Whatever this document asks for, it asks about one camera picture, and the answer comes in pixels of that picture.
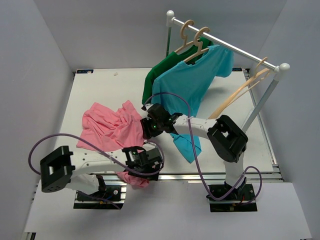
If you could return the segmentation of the beige plastic hanger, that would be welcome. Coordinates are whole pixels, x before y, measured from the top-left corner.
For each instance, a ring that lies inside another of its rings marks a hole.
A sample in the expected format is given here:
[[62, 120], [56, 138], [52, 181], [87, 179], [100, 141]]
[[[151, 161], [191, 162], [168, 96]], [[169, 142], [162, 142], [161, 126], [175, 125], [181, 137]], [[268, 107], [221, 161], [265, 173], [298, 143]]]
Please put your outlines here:
[[267, 78], [272, 72], [268, 68], [264, 68], [258, 71], [258, 68], [262, 63], [268, 60], [268, 57], [264, 57], [255, 67], [254, 75], [251, 76], [245, 83], [243, 83], [233, 94], [231, 94], [209, 117], [208, 119], [217, 119], [218, 116], [226, 109], [229, 105], [243, 96], [246, 92], [255, 87], [258, 83]]

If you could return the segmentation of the pink t shirt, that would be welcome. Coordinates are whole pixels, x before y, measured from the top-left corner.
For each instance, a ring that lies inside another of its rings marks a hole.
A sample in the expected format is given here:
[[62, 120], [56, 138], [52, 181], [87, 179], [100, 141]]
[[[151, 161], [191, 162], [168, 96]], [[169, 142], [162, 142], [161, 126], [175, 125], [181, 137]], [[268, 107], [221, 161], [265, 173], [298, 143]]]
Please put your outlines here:
[[143, 146], [141, 115], [130, 100], [117, 111], [95, 102], [82, 116], [80, 137], [105, 152]]

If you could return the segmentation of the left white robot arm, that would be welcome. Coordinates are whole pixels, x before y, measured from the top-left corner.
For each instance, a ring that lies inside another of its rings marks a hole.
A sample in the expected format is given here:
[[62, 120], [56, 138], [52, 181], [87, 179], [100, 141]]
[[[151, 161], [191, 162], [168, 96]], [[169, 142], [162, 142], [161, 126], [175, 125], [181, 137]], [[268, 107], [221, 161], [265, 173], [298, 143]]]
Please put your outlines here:
[[156, 181], [163, 166], [159, 149], [127, 147], [111, 152], [76, 152], [60, 146], [40, 161], [41, 190], [54, 193], [64, 188], [83, 192], [99, 200], [106, 187], [97, 176], [128, 172], [135, 177]]

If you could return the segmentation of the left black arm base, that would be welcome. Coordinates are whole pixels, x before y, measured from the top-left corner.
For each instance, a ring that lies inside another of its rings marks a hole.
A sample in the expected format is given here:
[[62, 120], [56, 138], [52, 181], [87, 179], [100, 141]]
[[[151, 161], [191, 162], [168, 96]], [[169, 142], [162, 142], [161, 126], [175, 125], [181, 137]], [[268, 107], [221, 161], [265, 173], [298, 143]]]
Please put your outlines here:
[[121, 210], [124, 205], [123, 189], [120, 184], [106, 184], [103, 177], [99, 175], [98, 190], [94, 193], [76, 192], [74, 209], [84, 210]]

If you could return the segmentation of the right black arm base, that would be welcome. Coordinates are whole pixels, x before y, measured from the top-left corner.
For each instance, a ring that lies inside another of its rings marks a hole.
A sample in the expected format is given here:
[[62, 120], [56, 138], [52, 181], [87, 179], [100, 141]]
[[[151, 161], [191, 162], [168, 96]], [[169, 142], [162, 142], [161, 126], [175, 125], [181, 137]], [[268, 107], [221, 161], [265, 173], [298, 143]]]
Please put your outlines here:
[[252, 184], [242, 183], [235, 188], [226, 198], [216, 201], [208, 194], [211, 213], [236, 213], [236, 212], [257, 212], [258, 207], [255, 200], [255, 191]]

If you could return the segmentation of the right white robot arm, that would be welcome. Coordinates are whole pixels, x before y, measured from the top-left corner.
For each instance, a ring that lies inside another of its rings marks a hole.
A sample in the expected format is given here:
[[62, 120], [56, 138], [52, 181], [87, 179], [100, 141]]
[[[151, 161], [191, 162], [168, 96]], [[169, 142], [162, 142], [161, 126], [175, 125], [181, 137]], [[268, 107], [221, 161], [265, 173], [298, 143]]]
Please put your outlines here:
[[179, 112], [170, 114], [159, 103], [148, 103], [142, 110], [146, 111], [146, 117], [141, 120], [143, 136], [146, 139], [165, 132], [175, 136], [189, 135], [209, 140], [217, 155], [224, 161], [226, 195], [233, 200], [243, 195], [244, 152], [247, 149], [248, 137], [229, 116], [203, 119]]

